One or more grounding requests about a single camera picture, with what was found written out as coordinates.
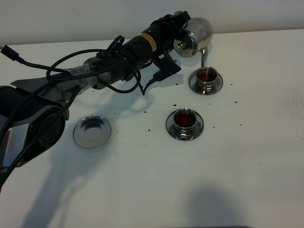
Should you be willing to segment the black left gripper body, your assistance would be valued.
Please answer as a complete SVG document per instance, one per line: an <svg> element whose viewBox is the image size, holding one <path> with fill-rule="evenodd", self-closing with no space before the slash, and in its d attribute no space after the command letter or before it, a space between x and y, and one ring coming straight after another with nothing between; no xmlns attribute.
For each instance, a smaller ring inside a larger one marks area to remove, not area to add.
<svg viewBox="0 0 304 228"><path fill-rule="evenodd" d="M161 54L173 50L174 40L181 34L184 27L174 23L174 15L168 14L156 21L149 27L149 35L153 38L155 45L152 53Z"/></svg>

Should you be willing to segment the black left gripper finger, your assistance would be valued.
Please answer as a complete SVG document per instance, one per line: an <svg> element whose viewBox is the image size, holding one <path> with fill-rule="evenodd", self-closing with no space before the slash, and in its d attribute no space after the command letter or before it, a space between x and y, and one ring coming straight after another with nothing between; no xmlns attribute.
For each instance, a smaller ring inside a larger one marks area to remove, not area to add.
<svg viewBox="0 0 304 228"><path fill-rule="evenodd" d="M191 19L187 11L176 11L174 13L174 23L178 26L183 26Z"/></svg>

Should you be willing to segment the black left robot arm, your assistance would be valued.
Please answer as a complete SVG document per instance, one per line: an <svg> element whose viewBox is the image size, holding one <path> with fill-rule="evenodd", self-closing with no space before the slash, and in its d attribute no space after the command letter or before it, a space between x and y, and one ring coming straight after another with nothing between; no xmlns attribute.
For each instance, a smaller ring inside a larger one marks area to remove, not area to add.
<svg viewBox="0 0 304 228"><path fill-rule="evenodd" d="M0 88L0 167L8 168L28 147L18 166L51 148L61 137L69 119L68 101L89 88L113 89L118 81L135 79L141 88L140 70L151 64L159 68L152 81L161 81L180 71L170 52L190 16L182 11L154 21L129 41L118 36L107 49L93 49L95 56L82 65L62 69L33 64L8 46L2 54L28 67L43 69L46 76L17 80Z"/></svg>

